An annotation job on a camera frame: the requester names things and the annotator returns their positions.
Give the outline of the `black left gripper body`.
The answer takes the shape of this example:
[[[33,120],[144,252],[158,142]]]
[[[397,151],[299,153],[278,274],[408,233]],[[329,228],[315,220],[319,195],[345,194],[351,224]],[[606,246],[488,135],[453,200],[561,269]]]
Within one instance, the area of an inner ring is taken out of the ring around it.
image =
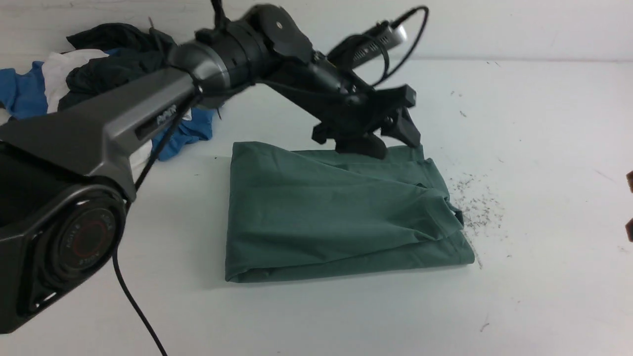
[[[352,70],[330,63],[320,52],[314,52],[306,64],[282,63],[267,84],[319,120],[312,131],[312,140],[319,144],[369,133],[382,135],[387,115],[416,104],[416,91],[409,85],[375,89]]]

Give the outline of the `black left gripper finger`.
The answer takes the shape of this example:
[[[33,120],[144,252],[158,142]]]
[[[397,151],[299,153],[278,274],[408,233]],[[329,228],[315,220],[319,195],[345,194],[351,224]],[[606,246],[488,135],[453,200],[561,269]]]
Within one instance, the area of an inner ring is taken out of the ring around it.
[[[380,160],[386,158],[387,155],[386,144],[373,133],[365,133],[348,139],[336,139],[335,151],[339,154],[364,155]]]
[[[409,148],[418,148],[421,145],[421,134],[405,107],[386,116],[382,124],[382,136],[396,139]]]

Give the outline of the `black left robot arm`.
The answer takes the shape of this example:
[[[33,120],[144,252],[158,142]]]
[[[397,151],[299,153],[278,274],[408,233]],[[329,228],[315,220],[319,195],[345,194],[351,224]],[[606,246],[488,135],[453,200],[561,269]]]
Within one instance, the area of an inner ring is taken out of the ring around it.
[[[377,89],[353,71],[358,51],[384,59],[381,82],[400,70],[429,18],[418,6],[344,39],[325,56],[273,4],[226,18],[174,47],[167,64],[67,110],[1,127],[1,333],[13,333],[117,257],[126,218],[158,151],[195,106],[219,108],[265,84],[319,120],[312,140],[337,153],[383,159],[382,136],[415,148],[420,133],[407,85]],[[133,178],[130,157],[168,128]]]

